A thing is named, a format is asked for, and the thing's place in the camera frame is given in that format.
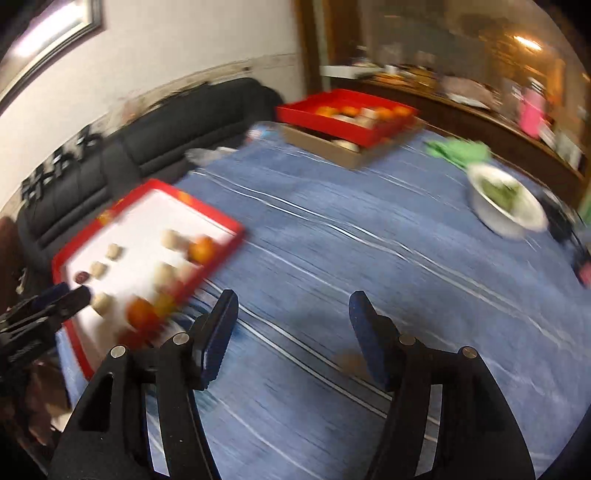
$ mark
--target blue tablecloth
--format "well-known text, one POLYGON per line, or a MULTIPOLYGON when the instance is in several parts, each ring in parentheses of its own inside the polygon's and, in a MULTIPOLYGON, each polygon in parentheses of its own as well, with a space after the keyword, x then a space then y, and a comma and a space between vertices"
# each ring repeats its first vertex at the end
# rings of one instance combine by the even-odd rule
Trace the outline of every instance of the blue tablecloth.
MULTIPOLYGON (((339 371, 339 355, 359 352, 355 290, 428 346, 480 352, 537 475, 582 419, 591 294, 571 252, 547 232, 520 242, 492 233, 467 205, 465 173, 423 154, 425 138, 441 137, 421 133, 361 171, 260 141, 178 183, 248 229, 186 311, 209 309, 224 288, 241 305, 218 379, 196 393, 223 478, 363 478, 389 395, 339 371)), ((63 332, 58 346, 75 402, 86 383, 63 332)), ((433 460, 439 401, 434 388, 418 472, 433 460)), ((165 471, 155 412, 152 399, 152 454, 165 471)))

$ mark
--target green vegetable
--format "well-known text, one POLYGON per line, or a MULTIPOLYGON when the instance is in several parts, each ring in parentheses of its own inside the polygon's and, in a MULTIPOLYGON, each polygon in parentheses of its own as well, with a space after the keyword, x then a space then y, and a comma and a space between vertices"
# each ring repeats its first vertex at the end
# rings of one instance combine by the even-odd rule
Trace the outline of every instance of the green vegetable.
POLYGON ((508 213, 513 213, 515 201, 521 188, 518 183, 507 185, 505 183, 492 183, 484 179, 481 181, 480 186, 484 195, 490 198, 497 206, 508 213))

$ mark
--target white bowl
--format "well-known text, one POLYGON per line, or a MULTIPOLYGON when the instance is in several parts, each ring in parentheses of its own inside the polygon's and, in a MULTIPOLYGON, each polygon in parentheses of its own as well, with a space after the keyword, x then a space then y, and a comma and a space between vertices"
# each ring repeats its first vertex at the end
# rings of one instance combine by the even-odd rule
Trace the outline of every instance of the white bowl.
POLYGON ((498 168, 484 163, 472 164, 467 170, 470 181, 472 208, 493 232, 512 239, 525 238, 527 231, 543 232, 548 228, 548 219, 538 200, 520 182, 498 168), (507 185, 519 184, 513 213, 508 213, 488 198, 482 191, 482 180, 507 185))

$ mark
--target bowl of green vegetables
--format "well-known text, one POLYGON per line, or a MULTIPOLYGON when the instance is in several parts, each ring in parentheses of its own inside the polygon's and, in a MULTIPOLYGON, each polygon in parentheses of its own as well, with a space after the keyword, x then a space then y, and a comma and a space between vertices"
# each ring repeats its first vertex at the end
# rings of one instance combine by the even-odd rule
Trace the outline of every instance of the bowl of green vegetables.
POLYGON ((548 228, 538 200, 507 172, 489 164, 473 164, 467 175, 472 209, 493 232, 522 239, 528 231, 543 232, 548 228))

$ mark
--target framed picture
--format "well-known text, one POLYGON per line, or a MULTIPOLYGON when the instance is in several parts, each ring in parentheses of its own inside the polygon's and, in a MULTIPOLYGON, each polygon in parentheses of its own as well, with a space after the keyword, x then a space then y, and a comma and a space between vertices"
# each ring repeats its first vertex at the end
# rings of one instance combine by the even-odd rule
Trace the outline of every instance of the framed picture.
POLYGON ((101 25, 101 0, 49 2, 0 61, 0 114, 33 77, 101 25))

